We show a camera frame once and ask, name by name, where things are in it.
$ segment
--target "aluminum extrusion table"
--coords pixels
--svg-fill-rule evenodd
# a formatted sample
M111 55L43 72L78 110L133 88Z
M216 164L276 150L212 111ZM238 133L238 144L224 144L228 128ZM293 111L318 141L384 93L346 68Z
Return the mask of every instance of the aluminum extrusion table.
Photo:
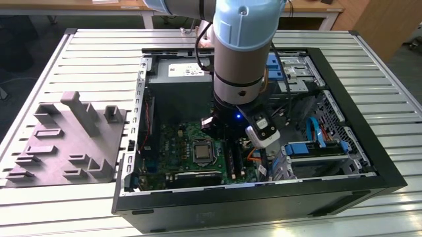
M181 233L181 236L373 236L422 231L422 107L360 36L349 32L284 31L278 47L320 47L358 104L409 186L337 216ZM194 47L179 30L78 30L66 34L0 145L0 186L38 120L41 102L81 91L97 108L131 110L142 48ZM122 146L127 144L123 137ZM115 183L0 189L0 236L134 236L111 214Z

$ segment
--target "white label sticker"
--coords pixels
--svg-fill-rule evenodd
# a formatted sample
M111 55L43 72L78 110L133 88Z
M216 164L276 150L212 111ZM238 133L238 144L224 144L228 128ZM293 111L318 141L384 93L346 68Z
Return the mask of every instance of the white label sticker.
M262 164L260 165L258 170L260 170L260 172L266 176L266 168L264 167Z
M296 73L296 70L293 68L285 68L286 73Z
M197 63L177 63L169 66L170 77L193 77L204 76L205 71L201 70Z
M122 6L121 8L122 9L139 9L138 6Z

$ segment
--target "wooden cabinet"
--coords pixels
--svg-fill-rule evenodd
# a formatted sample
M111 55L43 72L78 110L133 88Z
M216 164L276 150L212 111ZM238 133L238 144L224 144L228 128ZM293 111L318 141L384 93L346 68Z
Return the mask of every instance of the wooden cabinet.
M356 30L388 62L422 21L422 0L338 0L334 31Z

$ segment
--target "green motherboard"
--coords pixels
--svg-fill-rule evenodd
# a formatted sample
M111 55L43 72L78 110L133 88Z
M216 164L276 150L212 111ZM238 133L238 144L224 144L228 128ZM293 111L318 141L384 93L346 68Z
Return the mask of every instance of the green motherboard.
M195 162L195 144L212 144L213 161ZM159 158L157 172L149 173L150 190L166 189L166 174L174 172L222 172L222 184L249 183L257 181L256 168L248 167L244 177L228 176L225 159L225 142L212 139L201 131L200 122L165 124L161 126Z

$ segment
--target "blue latch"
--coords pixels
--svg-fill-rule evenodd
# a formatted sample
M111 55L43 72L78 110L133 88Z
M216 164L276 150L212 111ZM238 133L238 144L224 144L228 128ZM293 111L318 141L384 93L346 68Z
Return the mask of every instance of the blue latch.
M344 149L345 154L348 154L349 153L349 143L345 141L341 141L340 144L341 144L341 147Z
M269 71L269 80L285 80L282 71Z
M269 55L269 58L266 60L266 67L269 68L269 70L280 70L278 61L274 54Z
M294 144L290 144L290 146L292 146L293 153L296 155L310 153L306 143L294 143Z

